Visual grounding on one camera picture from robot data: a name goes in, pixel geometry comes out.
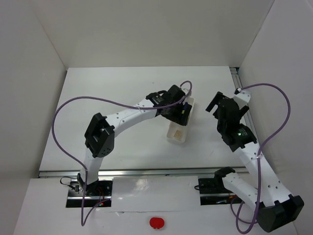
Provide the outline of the white lego piece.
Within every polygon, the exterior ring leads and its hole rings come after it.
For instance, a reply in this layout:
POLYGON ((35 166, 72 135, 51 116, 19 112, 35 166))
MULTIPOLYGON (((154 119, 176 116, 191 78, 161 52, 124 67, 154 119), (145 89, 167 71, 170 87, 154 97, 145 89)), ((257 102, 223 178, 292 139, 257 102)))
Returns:
POLYGON ((176 139, 180 139, 181 138, 181 131, 180 130, 177 130, 174 134, 174 138, 176 139))

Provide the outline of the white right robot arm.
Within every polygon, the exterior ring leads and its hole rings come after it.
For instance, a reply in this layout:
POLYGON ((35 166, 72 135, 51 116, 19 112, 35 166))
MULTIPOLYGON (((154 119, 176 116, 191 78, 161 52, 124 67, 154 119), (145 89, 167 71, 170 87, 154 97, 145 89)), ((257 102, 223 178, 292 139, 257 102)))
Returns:
POLYGON ((230 98, 217 92, 206 108, 216 107, 213 116, 217 119, 217 131, 224 143, 240 159, 257 184, 251 186, 231 167, 215 172, 219 186, 236 194, 256 212, 255 221, 267 233, 293 222, 304 207, 299 195, 283 185, 262 153, 260 144, 249 127, 241 123, 249 110, 250 93, 238 89, 230 98))

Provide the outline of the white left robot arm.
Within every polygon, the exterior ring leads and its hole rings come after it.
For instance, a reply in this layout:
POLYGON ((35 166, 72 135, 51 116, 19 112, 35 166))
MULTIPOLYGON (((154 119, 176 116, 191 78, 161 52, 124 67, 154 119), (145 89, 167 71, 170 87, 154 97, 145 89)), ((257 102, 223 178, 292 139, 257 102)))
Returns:
POLYGON ((114 149, 114 139, 123 131, 142 121, 162 116, 181 126, 186 126, 192 105, 188 103, 191 91, 185 92, 173 85, 167 91, 148 94, 143 100, 123 111, 103 116, 95 114, 84 134, 86 155, 77 180, 86 195, 98 186, 98 173, 103 158, 114 149))

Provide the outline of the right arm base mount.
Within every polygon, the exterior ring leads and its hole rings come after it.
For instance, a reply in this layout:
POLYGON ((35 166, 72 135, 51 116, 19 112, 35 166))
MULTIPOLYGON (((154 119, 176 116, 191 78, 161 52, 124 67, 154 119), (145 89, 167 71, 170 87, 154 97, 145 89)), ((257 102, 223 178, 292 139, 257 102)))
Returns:
POLYGON ((224 187, 218 186, 213 178, 199 178, 194 189, 200 193, 201 206, 241 203, 239 197, 224 187))

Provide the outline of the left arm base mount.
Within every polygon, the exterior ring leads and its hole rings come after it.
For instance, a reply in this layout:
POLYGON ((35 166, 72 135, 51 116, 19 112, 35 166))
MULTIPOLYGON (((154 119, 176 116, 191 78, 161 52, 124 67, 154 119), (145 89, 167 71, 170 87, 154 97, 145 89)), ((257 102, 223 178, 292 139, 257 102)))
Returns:
MULTIPOLYGON (((64 176, 60 184, 68 188, 66 208, 80 208, 83 199, 83 188, 74 177, 64 176)), ((92 192, 87 192, 84 207, 92 208, 96 204, 100 208, 108 208, 112 205, 112 179, 101 179, 92 192)))

